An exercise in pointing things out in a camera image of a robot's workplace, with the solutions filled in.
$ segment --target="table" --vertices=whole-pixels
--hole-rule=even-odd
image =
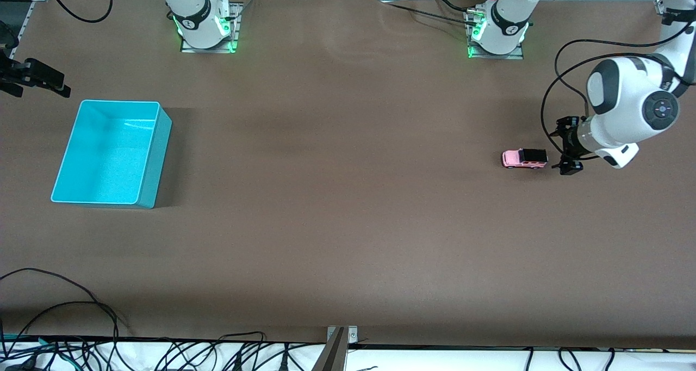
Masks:
[[[107,0],[65,2],[98,16]],[[83,24],[36,7],[17,59],[59,69],[73,92],[0,98],[3,271],[65,274],[133,336],[321,341],[351,324],[373,343],[693,346],[693,91],[623,170],[500,166],[503,150],[550,150],[539,104],[561,44],[652,41],[650,4],[542,2],[524,61],[468,59],[462,27],[376,0],[254,0],[224,55],[180,54],[166,12],[115,0]],[[562,65],[614,50],[576,46]],[[159,101],[171,116],[157,208],[50,202],[85,98]],[[547,122],[581,113],[559,88]],[[7,329],[82,299],[34,274],[0,294]],[[32,331],[109,327],[75,308]]]

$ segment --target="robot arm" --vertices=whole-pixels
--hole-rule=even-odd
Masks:
[[[529,27],[529,17],[539,0],[487,0],[476,9],[484,16],[472,40],[491,54],[511,53]]]
[[[184,40],[194,48],[206,49],[230,35],[221,24],[229,16],[228,0],[166,0]]]
[[[689,83],[696,74],[696,0],[663,2],[667,9],[661,40],[678,36],[651,54],[662,63],[639,57],[602,61],[587,80],[587,96],[595,114],[581,123],[569,118],[559,120],[554,135],[563,138],[566,156],[558,165],[562,175],[581,170],[582,165],[571,158],[591,152],[612,167],[623,168],[638,153],[636,143],[666,131],[676,122],[676,98],[688,88],[676,74]]]

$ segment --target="blue bin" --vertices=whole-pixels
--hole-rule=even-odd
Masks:
[[[152,208],[172,121],[157,102],[83,101],[51,200]]]

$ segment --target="toy car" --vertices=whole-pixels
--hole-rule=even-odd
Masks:
[[[538,170],[549,162],[546,150],[519,150],[502,153],[502,166],[507,168],[532,168]]]

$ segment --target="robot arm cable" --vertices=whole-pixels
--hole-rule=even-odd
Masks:
[[[107,8],[107,11],[102,15],[102,17],[98,17],[97,19],[85,19],[84,17],[77,16],[73,11],[70,11],[70,8],[65,6],[62,1],[60,0],[55,0],[58,2],[58,5],[60,5],[60,8],[62,8],[64,11],[66,11],[70,16],[75,17],[78,19],[80,22],[101,22],[104,21],[109,15],[111,14],[111,9],[114,7],[114,0],[109,0],[109,8]]]
[[[612,54],[603,54],[603,55],[599,55],[596,57],[585,59],[584,61],[580,61],[579,63],[566,69],[563,73],[560,73],[560,75],[557,76],[557,78],[555,78],[554,81],[552,81],[552,83],[549,85],[549,88],[546,89],[546,93],[544,93],[544,98],[542,99],[542,107],[541,107],[539,114],[540,114],[540,118],[541,118],[541,122],[542,122],[542,129],[544,130],[544,135],[546,135],[546,138],[549,139],[550,143],[554,146],[554,148],[556,148],[556,150],[558,150],[559,153],[561,153],[562,156],[569,158],[570,160],[592,160],[592,159],[598,158],[599,156],[590,156],[588,158],[575,158],[575,157],[568,155],[567,153],[565,153],[561,149],[561,147],[554,141],[554,139],[551,138],[552,136],[549,133],[549,129],[547,129],[547,127],[546,127],[546,121],[544,121],[544,111],[546,109],[546,101],[549,98],[549,94],[551,92],[551,89],[553,89],[555,84],[558,83],[559,81],[561,81],[561,79],[564,76],[566,76],[568,73],[571,73],[575,69],[581,67],[582,65],[588,64],[589,62],[597,61],[599,59],[612,58],[612,57],[638,57],[638,58],[650,59],[651,61],[657,62],[663,66],[669,66],[669,64],[667,62],[663,61],[662,59],[660,59],[658,57],[653,56],[652,54],[612,53]],[[687,84],[689,86],[696,85],[696,83],[691,83],[691,82],[685,81],[685,79],[682,76],[679,76],[678,74],[675,74],[675,77],[679,81],[681,81],[681,83],[683,83],[683,84]]]
[[[452,4],[450,2],[450,0],[440,0],[440,1],[444,2],[445,5],[447,5],[448,7],[454,9],[455,11],[459,11],[459,12],[466,12],[468,8],[476,7],[476,5],[473,5],[473,6],[468,7],[468,8],[462,8],[462,7],[458,7],[457,5]]]
[[[663,39],[661,41],[657,42],[652,42],[650,44],[628,44],[626,42],[615,42],[615,41],[602,41],[600,39],[575,39],[572,40],[566,44],[564,44],[556,53],[556,57],[554,59],[554,71],[556,73],[556,77],[560,75],[560,72],[558,71],[558,60],[561,56],[561,53],[563,51],[571,46],[572,44],[579,44],[579,43],[589,43],[589,44],[603,44],[603,45],[614,45],[614,46],[624,46],[628,48],[651,48],[654,46],[659,46],[668,43],[669,41],[672,41],[675,39],[677,36],[683,34],[687,29],[689,29],[689,26],[691,26],[693,22],[689,22],[684,26],[680,31],[676,32],[676,34],[670,36],[669,38]],[[579,89],[575,88],[571,84],[566,83],[566,81],[561,78],[559,80],[563,85],[565,85],[567,88],[571,89],[574,93],[579,95],[582,98],[582,101],[585,102],[585,116],[589,116],[589,103],[587,102],[587,96],[585,96],[584,93],[582,93]]]

